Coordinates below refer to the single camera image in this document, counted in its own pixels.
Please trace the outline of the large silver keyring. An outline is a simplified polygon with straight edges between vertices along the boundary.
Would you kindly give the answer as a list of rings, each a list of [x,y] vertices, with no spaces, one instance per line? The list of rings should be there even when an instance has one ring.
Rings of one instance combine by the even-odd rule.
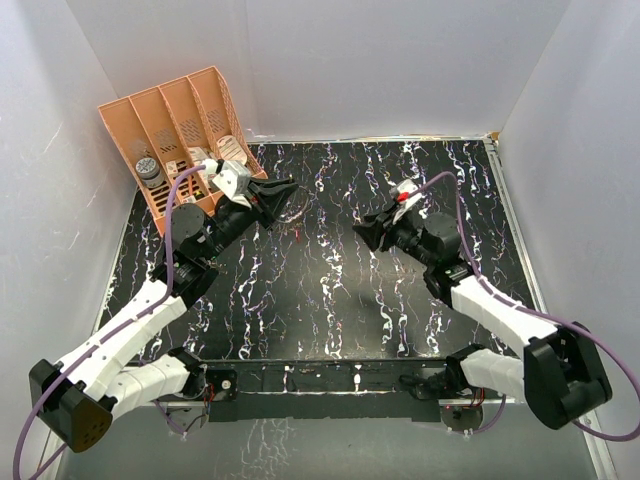
[[[312,206],[313,195],[308,188],[300,186],[288,199],[277,221],[288,225],[302,219]]]

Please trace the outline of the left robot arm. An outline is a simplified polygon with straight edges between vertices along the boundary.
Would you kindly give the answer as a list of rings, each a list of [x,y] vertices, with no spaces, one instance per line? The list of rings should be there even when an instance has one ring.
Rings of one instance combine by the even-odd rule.
[[[201,396],[204,366],[183,347],[130,368],[129,362],[210,289],[219,272],[212,261],[250,227],[270,228],[298,185],[293,179],[250,179],[244,203],[225,200],[214,214],[195,203],[170,207],[165,256],[139,291],[108,323],[55,363],[30,373],[33,407],[75,453],[93,447],[123,415],[164,396]]]

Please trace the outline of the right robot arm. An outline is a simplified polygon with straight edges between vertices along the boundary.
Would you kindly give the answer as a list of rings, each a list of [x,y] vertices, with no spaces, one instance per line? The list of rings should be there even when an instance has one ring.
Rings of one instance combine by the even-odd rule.
[[[607,403],[613,391],[595,344],[573,329],[523,312],[515,301],[478,278],[461,254],[456,220],[436,213],[401,218],[395,208],[365,216],[353,230],[372,251],[395,247],[425,266],[433,297],[475,320],[512,351],[499,355],[474,344],[447,357],[445,381],[455,395],[494,390],[528,405],[557,430]]]

